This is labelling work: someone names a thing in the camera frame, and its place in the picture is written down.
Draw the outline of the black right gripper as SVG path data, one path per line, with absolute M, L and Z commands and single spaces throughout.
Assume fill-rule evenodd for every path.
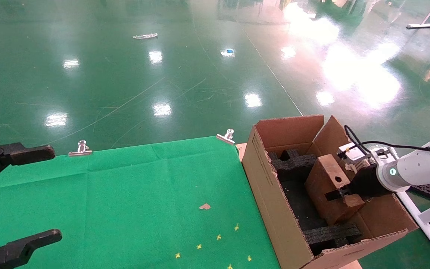
M 391 191 L 380 183 L 377 177 L 377 168 L 377 164 L 361 168 L 351 180 L 349 188 L 337 189 L 338 199 L 352 194 L 364 197 L 381 197 L 391 194 Z

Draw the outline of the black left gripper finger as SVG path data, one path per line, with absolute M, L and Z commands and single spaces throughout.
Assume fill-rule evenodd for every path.
M 9 242 L 0 247 L 0 269 L 15 269 L 23 266 L 29 262 L 36 249 L 61 240 L 62 232 L 58 229 L 51 229 Z
M 26 148 L 22 143 L 0 145 L 0 172 L 8 166 L 22 166 L 55 158 L 51 145 Z

